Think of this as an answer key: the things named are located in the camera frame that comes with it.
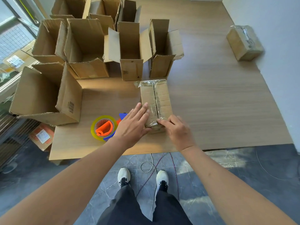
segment gray tile floor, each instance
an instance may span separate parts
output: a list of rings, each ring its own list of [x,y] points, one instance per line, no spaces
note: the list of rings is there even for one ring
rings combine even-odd
[[[284,181],[270,176],[262,169],[255,150],[266,171]],[[300,181],[298,178],[300,156],[297,155],[293,145],[246,147],[207,151],[206,153],[300,224],[298,212],[300,207]],[[0,215],[67,167],[67,165],[55,166],[47,161],[46,156],[47,153],[40,151],[30,143],[24,153],[17,157],[17,168],[8,174],[0,174]],[[162,154],[153,154],[155,164],[161,156]],[[191,222],[193,224],[224,224],[193,169],[180,153],[173,152],[172,156],[177,171],[180,203]],[[151,174],[151,172],[143,173],[141,171],[140,165],[144,161],[151,161],[149,154],[122,156],[101,182],[75,224],[96,224],[101,213],[119,189],[117,174],[123,166],[130,170],[132,188],[137,194]],[[148,171],[150,167],[151,165],[146,163],[142,168],[144,171]],[[169,153],[163,156],[157,168],[168,172],[170,179],[168,192],[177,196],[175,172]],[[154,188],[155,175],[150,178],[137,197],[143,214],[149,219],[152,219]]]

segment left hand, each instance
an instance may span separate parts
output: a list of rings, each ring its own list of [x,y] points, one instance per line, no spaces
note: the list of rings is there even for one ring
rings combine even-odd
[[[114,136],[111,139],[119,140],[126,149],[133,147],[142,136],[150,132],[151,128],[145,128],[145,123],[149,117],[148,103],[141,108],[139,102],[126,117],[119,123]]]

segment black shoelace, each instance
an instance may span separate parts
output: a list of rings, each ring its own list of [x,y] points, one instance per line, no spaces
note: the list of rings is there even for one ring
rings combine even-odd
[[[167,182],[166,182],[166,181],[161,181],[161,182],[159,183],[159,190],[164,191],[164,192],[167,192],[167,190],[168,190],[168,185],[167,185]]]
[[[121,181],[119,181],[119,185],[121,186],[121,188],[125,185],[129,185],[130,181],[127,182],[127,178],[122,178]]]

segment person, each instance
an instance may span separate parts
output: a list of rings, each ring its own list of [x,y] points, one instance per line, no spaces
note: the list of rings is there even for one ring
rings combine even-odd
[[[151,129],[144,128],[148,104],[141,103],[120,122],[115,135],[103,146],[78,160],[35,190],[0,218],[0,224],[73,224],[87,206],[100,182],[130,147]],[[171,115],[157,120],[164,125],[176,149],[203,183],[211,201],[226,224],[296,224],[260,193],[220,166],[197,147],[188,125]],[[177,199],[167,192],[168,175],[156,176],[156,208],[147,219],[130,187],[130,172],[118,173],[120,190],[97,224],[191,224]]]

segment tape roll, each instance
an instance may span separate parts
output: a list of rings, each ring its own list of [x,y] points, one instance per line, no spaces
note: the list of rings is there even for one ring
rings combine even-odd
[[[110,132],[109,135],[106,135],[106,136],[98,136],[96,134],[96,129],[98,129],[101,125],[105,124],[107,121],[111,121],[112,125],[113,125],[113,129],[112,131]],[[97,140],[101,140],[103,142],[105,142],[103,139],[110,136],[111,134],[113,134],[115,132],[115,130],[117,129],[118,125],[117,125],[117,122],[116,120],[112,117],[112,116],[109,116],[109,115],[103,115],[103,116],[100,116],[100,117],[97,117],[95,119],[95,121],[93,121],[92,125],[91,125],[91,134],[92,136],[97,139]]]

